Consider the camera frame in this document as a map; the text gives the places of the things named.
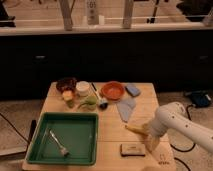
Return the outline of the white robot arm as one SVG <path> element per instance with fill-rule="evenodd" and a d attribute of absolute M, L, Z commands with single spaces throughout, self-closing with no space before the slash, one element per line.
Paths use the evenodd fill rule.
<path fill-rule="evenodd" d="M 171 102 L 159 106 L 154 117 L 148 122 L 149 135 L 160 138 L 168 129 L 174 129 L 198 144 L 206 151 L 213 153 L 213 130 L 185 118 L 186 109 L 180 102 Z"/>

